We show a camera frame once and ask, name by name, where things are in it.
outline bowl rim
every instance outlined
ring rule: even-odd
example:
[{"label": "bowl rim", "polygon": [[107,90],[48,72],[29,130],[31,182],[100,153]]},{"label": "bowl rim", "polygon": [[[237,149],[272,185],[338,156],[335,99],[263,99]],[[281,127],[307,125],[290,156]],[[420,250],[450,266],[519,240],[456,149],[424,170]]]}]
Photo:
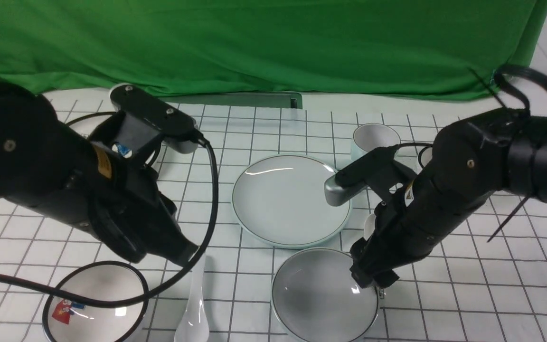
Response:
[{"label": "bowl rim", "polygon": [[248,228],[242,221],[241,219],[239,218],[239,215],[237,214],[237,210],[236,210],[236,206],[234,205],[234,194],[235,194],[235,190],[236,190],[236,187],[237,187],[237,184],[239,183],[239,180],[240,178],[242,177],[242,175],[248,171],[248,169],[250,169],[250,167],[258,164],[259,162],[264,162],[265,160],[267,159],[270,159],[270,158],[276,158],[276,157],[285,157],[285,156],[291,156],[291,157],[302,157],[302,158],[306,158],[308,160],[312,160],[314,162],[319,162],[323,165],[326,165],[328,167],[330,167],[333,171],[335,171],[335,173],[338,172],[338,170],[335,168],[335,167],[332,167],[330,166],[329,163],[327,162],[324,162],[322,160],[319,160],[318,158],[313,158],[312,156],[308,156],[308,155],[305,155],[305,154],[299,154],[299,153],[279,153],[279,154],[272,154],[271,156],[267,156],[265,158],[261,158],[260,160],[257,160],[256,162],[253,162],[251,163],[250,165],[248,165],[244,171],[242,171],[242,173],[239,174],[239,176],[237,176],[237,179],[236,181],[234,182],[234,188],[232,189],[232,198],[231,198],[231,207],[232,207],[232,213],[234,214],[234,217],[237,221],[237,223],[240,225],[240,227],[242,227],[243,230],[245,230],[246,232],[248,232],[251,236],[253,236],[254,238],[256,238],[257,240],[260,240],[261,242],[263,243],[266,243],[270,246],[273,246],[273,247],[282,247],[282,248],[293,248],[293,249],[300,249],[300,248],[310,248],[310,247],[314,247],[314,246],[317,246],[319,244],[322,244],[322,243],[325,243],[326,241],[332,239],[335,235],[337,235],[339,232],[341,232],[343,230],[343,228],[345,228],[345,226],[347,226],[347,223],[349,223],[349,217],[351,216],[351,212],[352,212],[352,208],[354,208],[354,200],[353,199],[350,199],[348,202],[347,202],[347,206],[348,206],[348,212],[345,214],[345,219],[343,220],[343,222],[339,225],[339,227],[337,227],[337,229],[335,229],[334,232],[330,233],[329,235],[327,235],[326,237],[324,238],[321,238],[317,241],[313,241],[313,242],[308,242],[308,243],[300,243],[300,244],[297,244],[297,245],[294,245],[294,244],[289,244],[289,243],[279,243],[279,242],[274,242],[274,241],[270,241],[270,240],[267,240],[266,238],[264,237],[261,237],[259,236],[258,234],[256,234],[255,232],[253,232],[250,228]]},{"label": "bowl rim", "polygon": [[[276,270],[275,275],[272,279],[271,290],[270,290],[271,306],[272,306],[273,314],[275,314],[276,319],[278,320],[278,322],[280,322],[280,325],[282,326],[282,328],[289,335],[294,336],[295,338],[297,338],[298,340],[300,340],[302,342],[313,342],[313,341],[306,340],[306,339],[302,338],[301,336],[297,335],[294,331],[292,331],[289,327],[287,327],[287,325],[284,323],[284,321],[282,321],[282,319],[280,318],[280,314],[278,313],[278,310],[276,308],[275,302],[274,302],[274,296],[273,296],[274,295],[274,289],[273,288],[274,288],[275,280],[278,278],[278,273],[280,273],[280,270],[286,264],[286,262],[288,262],[289,260],[291,260],[291,258],[293,258],[297,255],[312,252],[312,251],[316,251],[316,250],[333,251],[333,252],[340,253],[341,255],[344,255],[346,257],[351,258],[350,255],[348,255],[347,253],[345,253],[343,251],[339,251],[337,249],[328,248],[328,247],[311,247],[311,248],[303,249],[303,250],[298,251],[297,253],[294,253],[293,255],[289,256],[286,260],[284,260],[284,262],[282,262],[282,264],[280,264],[280,266]],[[373,292],[374,292],[375,298],[377,299],[377,308],[375,309],[375,314],[373,315],[373,319],[371,320],[371,323],[369,323],[368,327],[362,333],[360,333],[358,336],[354,337],[352,340],[348,340],[346,342],[354,342],[354,341],[357,341],[360,338],[362,338],[362,336],[364,336],[369,331],[369,329],[371,329],[371,327],[373,327],[375,321],[377,320],[377,318],[379,316],[379,309],[381,308],[381,298],[378,296],[378,291],[375,287],[373,287]]]},{"label": "bowl rim", "polygon": [[[56,285],[56,288],[60,289],[63,285],[65,285],[65,283],[67,283],[75,275],[78,275],[79,273],[81,273],[85,270],[88,270],[90,268],[97,267],[97,266],[121,266],[121,267],[127,268],[128,270],[132,271],[139,278],[139,280],[141,281],[141,285],[143,286],[143,294],[145,294],[149,291],[149,286],[147,285],[147,281],[146,281],[145,277],[143,276],[143,274],[141,274],[141,272],[139,270],[137,270],[137,268],[135,268],[134,266],[132,266],[130,264],[125,264],[124,262],[119,262],[119,261],[115,261],[115,260],[105,260],[105,261],[93,262],[92,264],[88,264],[86,266],[80,267],[77,270],[72,271],[69,275],[67,275],[67,277],[63,278],[63,280],[61,280],[58,283],[58,285]],[[48,323],[48,311],[50,309],[50,305],[52,305],[53,300],[54,300],[54,295],[50,295],[47,298],[46,303],[44,305],[43,313],[41,315],[41,322],[42,322],[42,325],[43,325],[44,333],[46,334],[46,338],[50,342],[58,342],[54,338],[54,336],[52,336],[52,332],[50,331],[50,325]],[[148,299],[143,301],[143,308],[141,308],[141,313],[137,317],[137,319],[134,322],[134,324],[132,325],[132,327],[130,327],[130,329],[128,329],[128,331],[125,334],[123,334],[122,337],[118,338],[114,342],[123,342],[124,340],[128,339],[128,337],[130,337],[139,328],[139,326],[141,325],[141,322],[143,321],[143,318],[145,318],[148,303],[149,303]]]},{"label": "bowl rim", "polygon": [[360,145],[358,145],[358,142],[356,141],[356,134],[358,133],[358,130],[360,130],[361,128],[364,129],[365,126],[383,126],[387,129],[391,130],[392,132],[394,132],[396,134],[396,136],[398,137],[398,143],[402,143],[402,138],[400,137],[400,134],[395,129],[391,128],[388,125],[385,125],[383,123],[363,123],[362,125],[358,124],[358,127],[356,127],[356,129],[354,129],[354,132],[351,135],[351,140],[352,140],[352,143],[354,145],[356,145],[356,147],[358,147],[358,149],[362,152],[368,153],[367,150],[363,149]]}]

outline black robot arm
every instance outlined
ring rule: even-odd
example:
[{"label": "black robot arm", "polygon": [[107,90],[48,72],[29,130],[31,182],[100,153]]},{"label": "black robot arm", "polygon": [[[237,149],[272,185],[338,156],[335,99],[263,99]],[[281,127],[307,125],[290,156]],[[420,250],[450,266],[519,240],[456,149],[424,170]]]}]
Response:
[{"label": "black robot arm", "polygon": [[547,202],[547,117],[528,109],[499,108],[445,127],[419,175],[393,160],[401,146],[367,153],[325,185],[334,206],[366,188],[382,199],[373,235],[350,250],[362,287],[391,286],[395,268],[427,257],[495,191]]},{"label": "black robot arm", "polygon": [[146,162],[162,143],[191,153],[206,140],[193,118],[138,87],[115,87],[111,100],[119,111],[85,139],[45,97],[0,82],[0,198],[92,234],[130,262],[150,253],[186,266],[198,247]]}]

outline green backdrop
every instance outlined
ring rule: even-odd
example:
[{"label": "green backdrop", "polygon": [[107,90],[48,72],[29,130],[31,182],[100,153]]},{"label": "green backdrop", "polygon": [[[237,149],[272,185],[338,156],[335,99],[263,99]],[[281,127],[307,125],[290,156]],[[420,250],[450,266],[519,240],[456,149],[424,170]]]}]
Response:
[{"label": "green backdrop", "polygon": [[530,62],[547,0],[0,0],[0,76],[42,92],[378,93],[465,100]]}]

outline white mug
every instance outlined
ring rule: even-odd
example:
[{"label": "white mug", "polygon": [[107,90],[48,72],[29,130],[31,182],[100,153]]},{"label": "white mug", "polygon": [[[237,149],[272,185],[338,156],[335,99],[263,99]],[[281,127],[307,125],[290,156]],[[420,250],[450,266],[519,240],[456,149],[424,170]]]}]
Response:
[{"label": "white mug", "polygon": [[417,173],[423,171],[424,167],[432,160],[432,148],[425,147],[417,154]]},{"label": "white mug", "polygon": [[351,160],[362,158],[377,147],[389,147],[398,145],[400,136],[398,132],[380,123],[367,123],[354,130],[351,142]]}]

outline yellow warning label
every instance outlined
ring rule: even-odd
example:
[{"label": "yellow warning label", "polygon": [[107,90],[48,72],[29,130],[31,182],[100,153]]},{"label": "yellow warning label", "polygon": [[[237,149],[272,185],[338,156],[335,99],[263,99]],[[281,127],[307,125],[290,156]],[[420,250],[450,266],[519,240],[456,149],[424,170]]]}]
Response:
[{"label": "yellow warning label", "polygon": [[404,206],[408,207],[413,203],[415,196],[413,195],[413,182],[406,187],[404,192]]},{"label": "yellow warning label", "polygon": [[98,159],[98,172],[111,179],[113,177],[113,168],[111,167],[111,160],[105,151],[96,145],[92,145],[96,151],[96,158]]}]

